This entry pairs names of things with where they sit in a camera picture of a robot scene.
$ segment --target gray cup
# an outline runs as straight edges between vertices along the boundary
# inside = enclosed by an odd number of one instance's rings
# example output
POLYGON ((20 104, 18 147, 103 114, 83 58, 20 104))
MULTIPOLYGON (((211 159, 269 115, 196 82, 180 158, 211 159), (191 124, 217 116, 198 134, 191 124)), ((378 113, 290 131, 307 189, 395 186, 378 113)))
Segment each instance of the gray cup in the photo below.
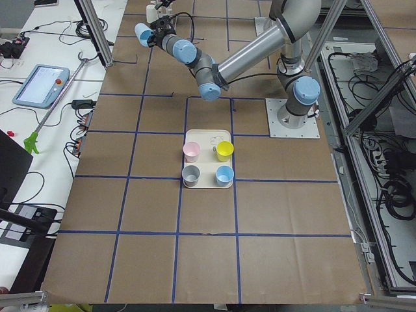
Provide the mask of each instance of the gray cup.
POLYGON ((182 170, 183 184, 186 187, 194 187, 200 178, 200 169, 197 166, 190 165, 182 170))

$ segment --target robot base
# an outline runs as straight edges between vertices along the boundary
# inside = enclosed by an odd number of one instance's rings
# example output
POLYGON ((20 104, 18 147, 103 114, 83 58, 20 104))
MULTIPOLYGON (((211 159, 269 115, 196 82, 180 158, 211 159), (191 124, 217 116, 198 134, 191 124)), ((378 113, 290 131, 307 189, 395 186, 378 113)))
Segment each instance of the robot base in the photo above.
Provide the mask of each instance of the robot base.
POLYGON ((271 138, 320 138, 317 121, 307 118, 306 123, 299 129, 289 129, 278 120, 280 107, 286 104, 287 99, 266 99, 268 128, 271 138))

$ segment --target blue cup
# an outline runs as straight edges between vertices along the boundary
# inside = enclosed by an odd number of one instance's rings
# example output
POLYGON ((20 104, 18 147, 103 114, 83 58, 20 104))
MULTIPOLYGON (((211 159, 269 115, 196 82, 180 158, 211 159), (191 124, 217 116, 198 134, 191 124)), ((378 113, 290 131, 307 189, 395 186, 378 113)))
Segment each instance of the blue cup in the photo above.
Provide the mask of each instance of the blue cup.
POLYGON ((234 170, 229 166, 221 166, 215 172, 216 184, 226 187, 234 178, 234 170))

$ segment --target tablet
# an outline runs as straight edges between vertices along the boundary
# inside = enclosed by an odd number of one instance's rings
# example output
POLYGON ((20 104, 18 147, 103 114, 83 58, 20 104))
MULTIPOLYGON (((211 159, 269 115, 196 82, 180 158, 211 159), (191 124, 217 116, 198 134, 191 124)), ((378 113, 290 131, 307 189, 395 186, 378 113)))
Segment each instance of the tablet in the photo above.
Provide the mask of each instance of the tablet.
POLYGON ((48 108, 70 78, 70 70, 38 64, 20 87, 12 102, 18 105, 48 108))

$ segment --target blue joint cap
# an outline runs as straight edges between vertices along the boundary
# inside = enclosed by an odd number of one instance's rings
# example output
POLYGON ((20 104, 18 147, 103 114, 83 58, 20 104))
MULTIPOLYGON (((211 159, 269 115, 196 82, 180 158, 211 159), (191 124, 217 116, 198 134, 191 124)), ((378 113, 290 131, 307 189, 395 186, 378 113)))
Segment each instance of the blue joint cap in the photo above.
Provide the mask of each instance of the blue joint cap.
POLYGON ((214 83, 204 83, 198 87, 201 97, 206 101, 215 101, 221 95, 221 89, 214 83))
POLYGON ((140 44, 144 47, 149 47, 148 39, 153 36, 153 31, 143 23, 135 26, 135 33, 140 44))
POLYGON ((175 42, 173 47, 174 57, 183 64, 190 64, 196 58, 196 47, 185 39, 175 42))
POLYGON ((301 104, 310 106, 314 104, 319 97, 319 83, 313 78, 303 76, 294 83, 293 94, 301 104))

